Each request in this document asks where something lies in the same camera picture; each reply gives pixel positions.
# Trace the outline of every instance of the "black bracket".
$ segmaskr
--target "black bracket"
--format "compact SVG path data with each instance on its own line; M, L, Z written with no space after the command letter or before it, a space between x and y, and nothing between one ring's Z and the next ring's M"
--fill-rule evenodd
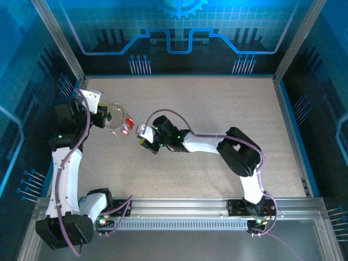
M124 204L127 200L113 200L113 208L118 208L120 205ZM131 211L132 211L132 200L129 203L128 209L126 211L125 216L130 216L131 215ZM120 210L113 212L112 214L110 214L110 216L122 216L123 212L125 211L126 206L124 206L123 208L121 208Z
M258 213L258 216L272 216L276 215L276 209L273 200L266 199L263 203L263 209ZM226 208L228 210L228 216L253 216L246 209L245 203L240 200L227 200Z

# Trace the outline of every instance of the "beige tabletop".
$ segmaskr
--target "beige tabletop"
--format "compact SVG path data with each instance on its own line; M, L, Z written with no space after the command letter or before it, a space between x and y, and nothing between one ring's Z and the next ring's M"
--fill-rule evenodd
M195 132L238 127L266 156L264 188L276 197L305 196L270 78L121 77L89 79L87 89L103 91L102 101L121 103L136 125L168 108L182 114ZM164 114L185 128L177 116ZM84 144L78 196L105 187L115 197L243 197L239 177L220 155L165 148L154 155L139 145L135 131L116 138L106 128L92 127Z

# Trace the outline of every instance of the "enclosure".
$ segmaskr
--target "enclosure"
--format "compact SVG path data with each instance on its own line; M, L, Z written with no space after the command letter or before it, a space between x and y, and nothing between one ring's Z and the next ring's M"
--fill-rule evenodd
M346 10L344 0L0 0L0 213L15 224L1 226L3 259L78 259L35 232L51 193L52 105L77 88L103 92L136 125L171 109L198 133L239 128L265 154L263 186L279 206L271 235L251 237L245 217L229 216L226 202L244 192L220 155L153 155L134 130L92 127L78 197L107 187L133 202L81 260L345 260Z

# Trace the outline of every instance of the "glass wall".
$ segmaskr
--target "glass wall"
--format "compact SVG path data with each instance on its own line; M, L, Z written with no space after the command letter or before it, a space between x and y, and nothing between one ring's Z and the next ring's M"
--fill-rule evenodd
M30 1L0 0L0 24L0 256L13 260L51 163L49 106L76 79Z
M86 74L274 73L312 0L48 0Z
M345 0L327 1L283 79L320 195L328 198L329 209L343 203L343 210L348 201L346 10ZM336 218L343 222L342 215ZM347 242L341 245L348 254Z

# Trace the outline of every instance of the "gear logo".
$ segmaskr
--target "gear logo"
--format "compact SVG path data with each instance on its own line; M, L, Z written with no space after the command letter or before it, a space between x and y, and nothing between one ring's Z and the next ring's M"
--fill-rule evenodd
M207 4L207 0L156 0L157 10L161 10L164 15L170 17L177 16L178 19L189 15L196 15L197 10L202 10L202 6Z

